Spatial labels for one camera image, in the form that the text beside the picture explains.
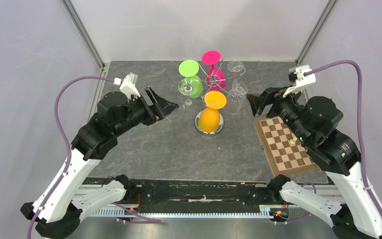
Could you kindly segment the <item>green wine glass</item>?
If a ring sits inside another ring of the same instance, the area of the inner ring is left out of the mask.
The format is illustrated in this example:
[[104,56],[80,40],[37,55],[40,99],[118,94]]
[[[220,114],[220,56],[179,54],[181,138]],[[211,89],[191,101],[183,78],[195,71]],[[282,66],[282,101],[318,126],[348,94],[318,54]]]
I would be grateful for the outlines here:
[[198,98],[203,91],[203,84],[197,75],[199,64],[195,60],[185,60],[178,68],[179,74],[183,79],[178,84],[179,92],[190,98]]

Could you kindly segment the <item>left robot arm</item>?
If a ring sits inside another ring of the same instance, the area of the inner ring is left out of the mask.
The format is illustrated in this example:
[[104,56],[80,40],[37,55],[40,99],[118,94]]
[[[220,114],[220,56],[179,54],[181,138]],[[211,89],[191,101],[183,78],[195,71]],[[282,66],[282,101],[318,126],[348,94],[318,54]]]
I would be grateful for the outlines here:
[[118,137],[133,127],[165,119],[179,105],[145,89],[151,104],[141,95],[110,92],[97,104],[97,112],[81,127],[72,141],[58,174],[40,198],[25,203],[21,213],[45,238],[64,239],[86,217],[106,205],[135,200],[136,185],[125,175],[84,196],[75,195],[89,173],[118,144]]

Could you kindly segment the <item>clear wine glass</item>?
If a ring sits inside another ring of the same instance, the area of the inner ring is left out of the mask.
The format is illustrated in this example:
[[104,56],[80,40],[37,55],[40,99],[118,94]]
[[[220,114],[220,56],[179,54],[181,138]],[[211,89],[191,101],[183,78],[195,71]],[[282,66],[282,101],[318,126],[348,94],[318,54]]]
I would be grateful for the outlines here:
[[187,97],[184,101],[184,105],[192,105],[191,96],[197,92],[196,81],[191,78],[184,78],[179,82],[178,90],[182,95]]

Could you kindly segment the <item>chrome wine glass rack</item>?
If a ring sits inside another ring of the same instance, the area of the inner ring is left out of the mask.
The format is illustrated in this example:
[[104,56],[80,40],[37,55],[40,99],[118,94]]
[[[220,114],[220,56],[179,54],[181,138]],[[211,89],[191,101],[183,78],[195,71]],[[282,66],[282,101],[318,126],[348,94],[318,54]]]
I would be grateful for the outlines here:
[[208,52],[201,60],[210,66],[208,71],[203,71],[204,79],[197,75],[203,70],[199,62],[185,60],[180,64],[179,73],[183,79],[178,83],[178,91],[188,97],[184,102],[186,106],[192,104],[192,99],[202,99],[205,108],[197,113],[194,126],[200,134],[212,136],[223,129],[224,118],[220,109],[228,104],[229,98],[237,97],[232,92],[238,88],[238,78],[245,74],[246,68],[238,61],[228,63],[228,70],[236,75],[227,78],[221,70],[222,55]]

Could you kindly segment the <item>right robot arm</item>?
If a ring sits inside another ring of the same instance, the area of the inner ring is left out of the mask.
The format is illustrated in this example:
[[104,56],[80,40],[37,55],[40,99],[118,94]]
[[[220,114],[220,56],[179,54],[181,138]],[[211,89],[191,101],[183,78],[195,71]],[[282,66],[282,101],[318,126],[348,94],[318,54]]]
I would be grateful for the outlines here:
[[298,103],[299,94],[283,88],[267,88],[248,94],[252,113],[258,116],[271,106],[268,118],[279,117],[296,136],[312,161],[334,182],[344,203],[327,200],[290,178],[278,175],[267,185],[271,202],[295,204],[323,220],[340,239],[382,239],[382,204],[372,199],[362,173],[362,156],[356,143],[337,129],[343,113],[324,96]]

